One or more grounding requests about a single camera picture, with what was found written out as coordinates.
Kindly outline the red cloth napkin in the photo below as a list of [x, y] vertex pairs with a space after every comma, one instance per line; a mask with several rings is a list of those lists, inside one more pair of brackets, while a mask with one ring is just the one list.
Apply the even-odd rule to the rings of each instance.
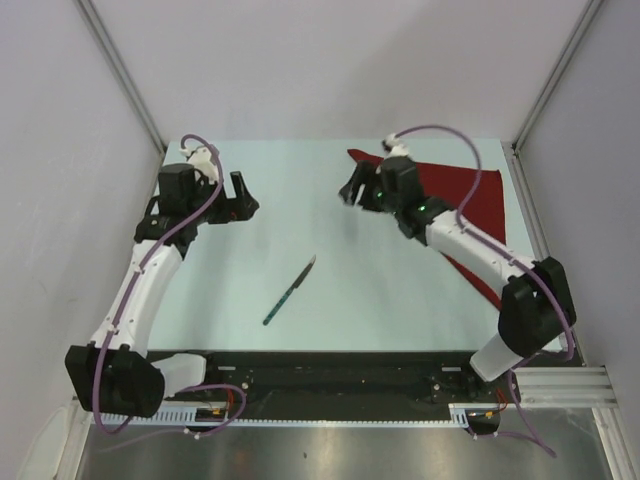
[[[471, 189], [477, 170], [433, 163], [417, 165], [420, 181], [428, 196], [442, 198], [453, 207], [459, 207]], [[506, 243], [506, 220], [503, 181], [499, 170], [483, 170], [480, 184], [466, 205], [463, 216], [501, 243]], [[489, 286], [454, 259], [448, 262], [496, 309], [501, 300]]]

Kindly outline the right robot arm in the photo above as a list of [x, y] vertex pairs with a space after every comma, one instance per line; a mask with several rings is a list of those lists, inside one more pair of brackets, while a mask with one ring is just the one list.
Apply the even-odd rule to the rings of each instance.
[[454, 260], [499, 295], [497, 332], [461, 376], [469, 399], [486, 400], [499, 376], [570, 334], [576, 312], [563, 265], [553, 257], [534, 260], [509, 251], [449, 202], [426, 194], [411, 158], [358, 163], [339, 195], [347, 205], [393, 215], [406, 238]]

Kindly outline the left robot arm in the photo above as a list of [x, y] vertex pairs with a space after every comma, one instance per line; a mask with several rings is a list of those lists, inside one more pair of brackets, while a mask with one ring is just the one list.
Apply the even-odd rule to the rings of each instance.
[[214, 397], [221, 376], [199, 354], [148, 357], [153, 322], [164, 294], [202, 224], [248, 221], [259, 208], [239, 171], [230, 174], [234, 195], [189, 163], [161, 168], [134, 235], [127, 273], [98, 330], [73, 345], [65, 367], [84, 410], [125, 417], [153, 416], [168, 397], [188, 389]]

